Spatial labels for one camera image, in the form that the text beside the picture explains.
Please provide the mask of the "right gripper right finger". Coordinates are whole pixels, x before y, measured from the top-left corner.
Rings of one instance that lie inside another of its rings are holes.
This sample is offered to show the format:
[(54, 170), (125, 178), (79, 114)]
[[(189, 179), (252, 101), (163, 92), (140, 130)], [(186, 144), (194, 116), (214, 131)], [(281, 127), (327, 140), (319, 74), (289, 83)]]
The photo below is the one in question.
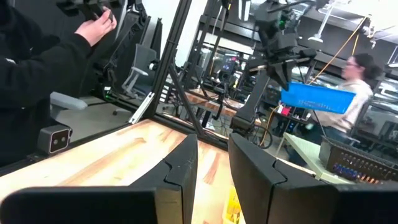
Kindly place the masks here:
[(246, 224), (398, 224), (398, 184), (329, 184), (237, 133), (228, 152)]

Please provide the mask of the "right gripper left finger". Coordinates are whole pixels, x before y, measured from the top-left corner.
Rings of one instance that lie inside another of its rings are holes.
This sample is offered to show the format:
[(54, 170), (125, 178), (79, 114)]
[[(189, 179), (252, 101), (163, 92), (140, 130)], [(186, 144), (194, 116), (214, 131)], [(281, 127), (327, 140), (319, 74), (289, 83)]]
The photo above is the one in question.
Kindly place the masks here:
[(190, 134), (130, 185), (132, 224), (191, 224), (197, 170), (197, 135)]

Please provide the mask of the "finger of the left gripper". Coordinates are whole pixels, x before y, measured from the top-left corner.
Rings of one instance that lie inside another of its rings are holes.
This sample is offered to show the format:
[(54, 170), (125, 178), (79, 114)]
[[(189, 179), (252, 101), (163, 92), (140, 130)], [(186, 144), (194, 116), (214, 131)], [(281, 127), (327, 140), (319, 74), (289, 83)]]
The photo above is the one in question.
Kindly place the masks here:
[(295, 60), (286, 60), (282, 63), (282, 88), (284, 90), (289, 89), (289, 83), (291, 82), (292, 70), (295, 67)]
[(288, 89), (287, 71), (285, 62), (273, 63), (267, 66), (267, 75), (277, 82), (284, 90)]

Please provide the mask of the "yellow plastic basket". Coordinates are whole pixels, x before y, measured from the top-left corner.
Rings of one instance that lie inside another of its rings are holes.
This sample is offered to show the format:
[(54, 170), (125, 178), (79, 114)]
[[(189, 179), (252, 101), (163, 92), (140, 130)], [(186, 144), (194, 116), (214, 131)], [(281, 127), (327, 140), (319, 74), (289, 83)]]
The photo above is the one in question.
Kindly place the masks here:
[(233, 185), (230, 186), (224, 203), (222, 219), (223, 224), (246, 224), (238, 195)]

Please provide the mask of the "blue plastic basket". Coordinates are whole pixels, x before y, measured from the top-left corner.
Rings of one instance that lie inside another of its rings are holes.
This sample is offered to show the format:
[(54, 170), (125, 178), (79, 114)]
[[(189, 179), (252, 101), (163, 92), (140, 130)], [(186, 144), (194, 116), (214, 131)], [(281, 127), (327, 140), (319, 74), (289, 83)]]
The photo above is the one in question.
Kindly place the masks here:
[(289, 89), (282, 89), (281, 102), (308, 110), (344, 114), (355, 97), (355, 93), (322, 86), (290, 83)]

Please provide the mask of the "grey office chair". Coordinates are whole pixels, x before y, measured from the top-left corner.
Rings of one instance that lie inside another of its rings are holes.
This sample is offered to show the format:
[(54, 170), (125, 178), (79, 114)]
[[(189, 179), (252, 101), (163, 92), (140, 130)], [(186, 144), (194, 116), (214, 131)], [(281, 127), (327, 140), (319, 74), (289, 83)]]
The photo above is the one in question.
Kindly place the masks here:
[(155, 82), (157, 52), (142, 44), (128, 48), (117, 62), (115, 71), (115, 104), (131, 111), (134, 102), (146, 100)]

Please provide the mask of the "wooden background table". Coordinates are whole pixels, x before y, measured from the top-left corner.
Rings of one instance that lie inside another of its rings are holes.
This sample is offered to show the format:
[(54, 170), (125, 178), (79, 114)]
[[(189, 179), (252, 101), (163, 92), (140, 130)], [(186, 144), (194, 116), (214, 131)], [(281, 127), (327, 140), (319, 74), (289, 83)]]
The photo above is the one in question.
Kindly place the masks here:
[[(207, 94), (207, 97), (203, 94), (202, 90), (199, 88), (186, 90), (185, 96), (188, 102), (192, 106), (197, 106), (201, 109), (217, 114), (220, 107), (220, 104), (217, 102), (218, 95), (209, 90), (205, 90), (205, 92)], [(242, 108), (243, 106), (244, 106), (243, 103), (240, 103), (236, 100), (228, 98), (224, 99), (221, 115), (232, 118), (236, 114), (238, 109)]]

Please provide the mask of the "person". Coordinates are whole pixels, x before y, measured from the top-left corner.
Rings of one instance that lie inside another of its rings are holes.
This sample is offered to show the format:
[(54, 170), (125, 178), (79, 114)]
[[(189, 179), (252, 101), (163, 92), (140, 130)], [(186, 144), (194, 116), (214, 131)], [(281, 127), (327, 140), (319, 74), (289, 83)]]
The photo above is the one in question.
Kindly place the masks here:
[(52, 124), (50, 94), (84, 72), (90, 52), (82, 36), (46, 36), (0, 0), (0, 167), (36, 150), (40, 130)]
[(344, 82), (339, 90), (350, 91), (355, 94), (348, 109), (343, 114), (326, 111), (312, 111), (313, 128), (302, 136), (305, 140), (321, 144), (323, 137), (345, 143), (347, 134), (352, 130), (361, 108), (373, 95), (369, 82), (375, 80), (382, 73), (376, 65), (373, 56), (367, 53), (352, 55), (342, 71)]

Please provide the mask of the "person's hand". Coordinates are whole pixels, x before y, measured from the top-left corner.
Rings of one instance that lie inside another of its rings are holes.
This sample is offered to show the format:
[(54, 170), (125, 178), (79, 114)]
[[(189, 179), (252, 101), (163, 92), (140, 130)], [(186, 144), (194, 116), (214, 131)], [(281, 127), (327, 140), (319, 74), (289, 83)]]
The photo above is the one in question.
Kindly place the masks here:
[(76, 34), (82, 36), (90, 46), (96, 45), (106, 34), (114, 30), (117, 26), (112, 11), (104, 7), (104, 13), (97, 20), (89, 20), (84, 23), (75, 31)]

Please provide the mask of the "black handheld device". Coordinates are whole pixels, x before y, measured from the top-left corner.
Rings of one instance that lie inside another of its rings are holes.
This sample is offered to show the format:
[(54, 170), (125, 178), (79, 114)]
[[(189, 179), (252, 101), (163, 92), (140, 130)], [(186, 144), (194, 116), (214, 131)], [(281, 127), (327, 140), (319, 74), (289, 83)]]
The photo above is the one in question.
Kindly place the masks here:
[(86, 20), (97, 20), (104, 13), (104, 7), (110, 7), (113, 2), (119, 5), (118, 0), (61, 0), (56, 6), (68, 17), (83, 14)]

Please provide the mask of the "black aluminium table frame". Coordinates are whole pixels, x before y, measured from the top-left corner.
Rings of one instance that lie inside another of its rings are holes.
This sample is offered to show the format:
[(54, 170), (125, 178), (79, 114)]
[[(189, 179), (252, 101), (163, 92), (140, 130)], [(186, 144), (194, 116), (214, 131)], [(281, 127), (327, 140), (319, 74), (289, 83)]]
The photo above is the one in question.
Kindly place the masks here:
[[(149, 108), (144, 112), (144, 118), (151, 119), (184, 134), (196, 134), (199, 140), (211, 144), (212, 146), (215, 146), (221, 150), (227, 151), (228, 140), (226, 138), (217, 136), (202, 128), (201, 124), (197, 120), (197, 117), (192, 111), (191, 104), (188, 102), (188, 98), (181, 84), (178, 82), (177, 73), (175, 72), (174, 61), (175, 54), (177, 53), (177, 45), (180, 40), (191, 3), (192, 0), (180, 0), (177, 10), (175, 11), (174, 20), (170, 28), (169, 36), (167, 37), (166, 45), (159, 63), (159, 68), (156, 71), (157, 80), (155, 81), (155, 85), (152, 89), (154, 92), (154, 97), (149, 103)], [(183, 105), (189, 115), (190, 122), (188, 123), (174, 116), (156, 113), (162, 87), (165, 85), (165, 80), (168, 75), (171, 76), (174, 87), (176, 88), (178, 95), (180, 95)]]

